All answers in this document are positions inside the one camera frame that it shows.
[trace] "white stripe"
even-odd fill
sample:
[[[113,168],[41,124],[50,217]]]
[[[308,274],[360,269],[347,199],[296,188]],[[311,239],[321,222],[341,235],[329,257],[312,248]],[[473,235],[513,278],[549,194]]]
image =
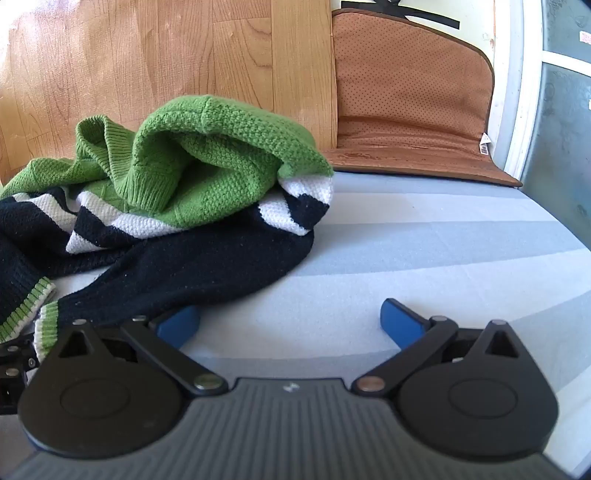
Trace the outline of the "white stripe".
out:
[[[293,221],[287,202],[279,192],[267,193],[259,202],[259,211],[268,225],[300,236],[308,233],[308,230]]]
[[[31,197],[29,197],[28,193],[15,193],[12,198],[14,198],[17,202],[25,202]]]
[[[330,205],[333,196],[333,179],[323,175],[304,175],[291,179],[279,179],[281,187],[292,197],[307,194],[325,205]]]
[[[542,61],[544,63],[550,63],[551,65],[556,65],[557,67],[562,67],[564,69],[572,70],[573,72],[582,73],[587,77],[591,77],[591,63],[587,63],[583,60],[574,59],[573,57],[567,57],[566,55],[561,55],[560,53],[544,50],[542,52]]]
[[[69,254],[81,254],[85,252],[98,252],[104,250],[103,247],[97,247],[95,244],[89,242],[86,238],[82,238],[78,233],[72,232],[70,239],[66,245],[66,252]]]
[[[26,193],[12,196],[17,202],[30,202],[45,213],[56,225],[67,233],[71,233],[76,223],[76,215],[72,215],[61,208],[52,195],[44,193],[39,197],[30,198]]]
[[[306,261],[316,254],[312,249]],[[591,252],[581,249],[396,272],[292,275],[206,309],[186,351],[277,359],[386,351],[394,343],[380,328],[379,309],[388,297],[424,317],[444,314],[462,327],[482,328],[493,318],[515,320],[590,291],[589,271]]]
[[[435,193],[335,193],[321,223],[556,221],[528,198]]]
[[[523,0],[523,65],[517,116],[505,171],[521,179],[534,131],[542,75],[542,4],[541,0]]]
[[[167,225],[160,220],[131,213],[122,213],[111,223],[111,226],[136,238],[152,238],[181,232],[182,228]]]
[[[591,367],[556,396],[560,414],[545,453],[571,473],[591,451]]]
[[[123,213],[91,192],[80,192],[77,199],[81,206],[85,207],[105,225],[110,225],[113,220]]]
[[[154,218],[133,213],[123,213],[91,192],[81,192],[78,195],[78,200],[82,206],[106,226],[118,228],[134,238],[152,238],[183,230]]]

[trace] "brown perforated cushion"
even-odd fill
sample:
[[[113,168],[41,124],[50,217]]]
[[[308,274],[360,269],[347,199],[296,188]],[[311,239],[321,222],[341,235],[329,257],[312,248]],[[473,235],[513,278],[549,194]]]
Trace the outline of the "brown perforated cushion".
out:
[[[333,14],[337,169],[519,182],[480,153],[493,74],[475,47],[406,20]]]

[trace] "green knit sweater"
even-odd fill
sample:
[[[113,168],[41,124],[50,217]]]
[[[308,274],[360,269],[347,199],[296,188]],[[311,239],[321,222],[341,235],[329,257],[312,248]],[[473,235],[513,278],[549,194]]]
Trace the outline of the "green knit sweater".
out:
[[[184,96],[134,133],[104,115],[76,126],[76,158],[37,158],[2,197],[84,184],[117,209],[177,228],[214,222],[260,200],[277,178],[331,176],[300,124],[225,98]]]

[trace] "mattress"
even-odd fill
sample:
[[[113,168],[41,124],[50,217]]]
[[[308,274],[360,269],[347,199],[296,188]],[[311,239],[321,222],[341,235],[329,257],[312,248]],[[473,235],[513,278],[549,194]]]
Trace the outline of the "mattress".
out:
[[[337,173],[310,255],[252,296],[203,312],[186,354],[223,375],[341,377],[398,352],[379,326],[384,299],[462,327],[511,322],[556,392],[546,453],[574,476],[591,464],[591,251],[516,189]],[[101,271],[57,281],[59,294]],[[0,417],[0,475],[32,452]]]

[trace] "wooden panel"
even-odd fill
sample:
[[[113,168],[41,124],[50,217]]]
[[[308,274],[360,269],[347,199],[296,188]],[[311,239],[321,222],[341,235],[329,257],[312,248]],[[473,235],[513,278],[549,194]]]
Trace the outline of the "wooden panel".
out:
[[[308,128],[318,148],[334,148],[329,2],[271,0],[271,25],[275,112]]]
[[[72,158],[84,117],[137,130],[179,95],[283,113],[330,147],[328,10],[329,0],[0,0],[0,182],[31,158]]]
[[[216,23],[213,45],[216,95],[272,111],[271,19]]]
[[[214,22],[270,16],[271,0],[215,0],[213,3]]]

